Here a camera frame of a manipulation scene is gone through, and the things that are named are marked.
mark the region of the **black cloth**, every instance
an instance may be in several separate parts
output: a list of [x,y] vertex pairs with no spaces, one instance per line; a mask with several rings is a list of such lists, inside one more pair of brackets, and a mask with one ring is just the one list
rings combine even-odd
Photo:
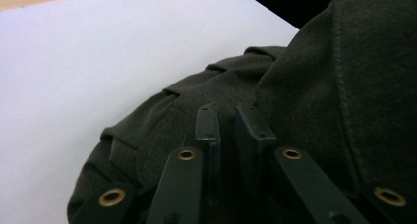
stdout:
[[218,106],[220,206],[204,223],[268,223],[242,186],[234,107],[259,108],[278,145],[308,151],[347,196],[391,184],[417,198],[417,0],[332,0],[287,47],[250,47],[167,87],[106,128],[68,205],[68,219],[101,185],[158,179],[168,154]]

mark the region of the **gold grommet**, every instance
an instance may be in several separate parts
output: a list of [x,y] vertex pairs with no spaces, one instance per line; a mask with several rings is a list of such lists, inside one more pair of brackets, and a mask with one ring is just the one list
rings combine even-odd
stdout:
[[184,161],[192,160],[196,157],[196,153],[192,150],[182,150],[178,153],[178,158]]
[[374,195],[379,200],[392,206],[402,207],[407,205],[407,201],[405,200],[404,196],[396,191],[391,190],[390,188],[376,187],[374,189]]
[[301,152],[295,150],[295,149],[291,149],[291,148],[287,148],[284,149],[284,151],[282,151],[282,154],[289,159],[300,159],[303,155],[301,154]]
[[103,207],[110,207],[119,204],[125,199],[126,193],[120,188],[112,188],[103,193],[98,203]]

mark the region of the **white table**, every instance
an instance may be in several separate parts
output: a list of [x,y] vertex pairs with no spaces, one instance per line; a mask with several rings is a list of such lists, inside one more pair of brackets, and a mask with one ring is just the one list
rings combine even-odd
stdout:
[[0,12],[0,223],[67,223],[81,167],[143,101],[298,29],[255,0],[60,0]]

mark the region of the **brass ring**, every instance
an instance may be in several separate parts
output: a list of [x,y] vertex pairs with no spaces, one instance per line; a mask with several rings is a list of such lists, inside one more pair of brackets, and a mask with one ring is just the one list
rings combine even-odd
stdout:
[[184,161],[192,160],[196,157],[196,153],[192,150],[186,149],[178,153],[178,158]]
[[374,189],[374,195],[379,200],[392,206],[402,207],[407,205],[407,201],[405,200],[404,196],[389,188],[376,187]]
[[291,148],[284,149],[284,151],[282,151],[282,154],[285,157],[287,157],[289,159],[293,159],[293,160],[298,160],[303,156],[303,154],[301,152],[299,152],[295,149],[291,149]]
[[126,193],[120,188],[113,188],[103,193],[98,203],[103,207],[110,207],[119,204],[125,199]]

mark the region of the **gray garment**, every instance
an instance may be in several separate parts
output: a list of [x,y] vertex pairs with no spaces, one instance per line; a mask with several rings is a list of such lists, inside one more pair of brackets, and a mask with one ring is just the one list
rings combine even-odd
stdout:
[[107,128],[68,205],[69,220],[101,185],[158,179],[170,151],[192,132],[197,109],[217,103],[221,205],[204,223],[268,223],[246,196],[234,106],[257,106],[278,145],[307,150],[355,199],[367,184],[417,197],[417,0],[332,0],[288,47],[248,48],[164,89]]

